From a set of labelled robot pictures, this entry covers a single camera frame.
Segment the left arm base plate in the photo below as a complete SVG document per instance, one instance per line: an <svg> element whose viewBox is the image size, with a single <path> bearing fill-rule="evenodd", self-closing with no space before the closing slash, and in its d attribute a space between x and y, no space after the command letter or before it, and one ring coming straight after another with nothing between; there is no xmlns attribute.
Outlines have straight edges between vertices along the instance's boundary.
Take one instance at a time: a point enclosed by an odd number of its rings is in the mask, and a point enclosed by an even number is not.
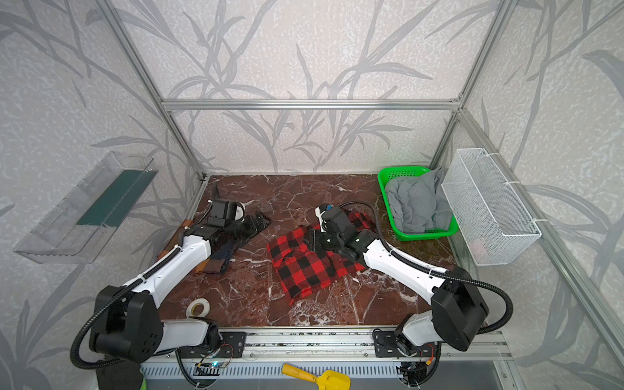
<svg viewBox="0 0 624 390"><path fill-rule="evenodd" d="M183 359L187 358L224 358L224 359L239 359L242 358L247 333L244 331L226 331L221 333L222 343L221 346L214 350L210 348L203 348L200 346L195 347L183 347L180 349L180 356Z"/></svg>

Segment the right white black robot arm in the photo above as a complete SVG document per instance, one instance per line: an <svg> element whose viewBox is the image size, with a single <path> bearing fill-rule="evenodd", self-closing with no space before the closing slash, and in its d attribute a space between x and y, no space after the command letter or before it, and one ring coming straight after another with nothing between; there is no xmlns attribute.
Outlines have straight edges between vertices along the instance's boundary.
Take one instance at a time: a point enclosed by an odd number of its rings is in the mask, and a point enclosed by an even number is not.
<svg viewBox="0 0 624 390"><path fill-rule="evenodd" d="M499 287L472 279L463 268L450 271L399 250L385 240L379 225L358 229L343 206L323 203L315 215L319 229L307 236L313 251L333 252L383 272L430 306L423 314L407 316L395 329L396 347L402 354L412 356L437 342L465 352L476 336L496 331L511 320L514 304Z"/></svg>

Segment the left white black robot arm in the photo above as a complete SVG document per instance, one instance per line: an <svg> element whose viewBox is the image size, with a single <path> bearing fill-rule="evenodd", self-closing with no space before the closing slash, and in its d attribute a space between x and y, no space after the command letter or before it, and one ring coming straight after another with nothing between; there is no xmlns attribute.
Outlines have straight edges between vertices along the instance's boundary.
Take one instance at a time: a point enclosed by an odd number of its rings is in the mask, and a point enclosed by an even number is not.
<svg viewBox="0 0 624 390"><path fill-rule="evenodd" d="M205 316L163 320L159 307L196 266L214 259L227 262L270 224L262 212L247 214L242 203L214 193L204 215L183 229L172 250L124 285L109 285L97 295L93 315L71 344L71 363L95 370L125 361L143 363L185 347L219 350L223 338L216 322Z"/></svg>

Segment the red black plaid shirt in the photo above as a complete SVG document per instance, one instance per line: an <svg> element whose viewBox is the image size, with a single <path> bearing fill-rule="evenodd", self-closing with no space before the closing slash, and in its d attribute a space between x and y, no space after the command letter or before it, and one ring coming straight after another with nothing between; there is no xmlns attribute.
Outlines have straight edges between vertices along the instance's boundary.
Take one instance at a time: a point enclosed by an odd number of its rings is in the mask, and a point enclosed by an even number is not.
<svg viewBox="0 0 624 390"><path fill-rule="evenodd" d="M306 243L305 234L319 230L318 224L302 226L266 245L290 305L326 289L344 276L355 276L367 270L367 266L350 261L336 252L329 251L320 256L313 251Z"/></svg>

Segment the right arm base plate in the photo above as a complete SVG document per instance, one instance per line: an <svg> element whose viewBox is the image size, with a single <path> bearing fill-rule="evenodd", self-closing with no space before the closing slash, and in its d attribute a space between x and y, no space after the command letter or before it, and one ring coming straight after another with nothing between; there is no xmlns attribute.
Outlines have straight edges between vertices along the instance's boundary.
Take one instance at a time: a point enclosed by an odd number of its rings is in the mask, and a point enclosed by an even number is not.
<svg viewBox="0 0 624 390"><path fill-rule="evenodd" d="M375 357L378 358L436 359L440 356L435 342L416 346L403 336L396 336L394 331L385 331L380 328L374 328L371 336Z"/></svg>

